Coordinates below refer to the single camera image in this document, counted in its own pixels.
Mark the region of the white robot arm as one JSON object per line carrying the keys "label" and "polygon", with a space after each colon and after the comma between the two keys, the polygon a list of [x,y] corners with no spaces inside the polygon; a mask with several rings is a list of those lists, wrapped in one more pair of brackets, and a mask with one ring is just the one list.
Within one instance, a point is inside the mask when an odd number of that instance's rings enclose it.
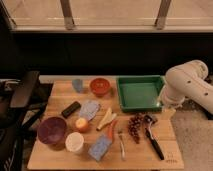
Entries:
{"label": "white robot arm", "polygon": [[205,79],[209,73],[201,60],[192,60],[167,70],[160,100],[166,107],[178,108],[188,97],[213,115],[213,85]]}

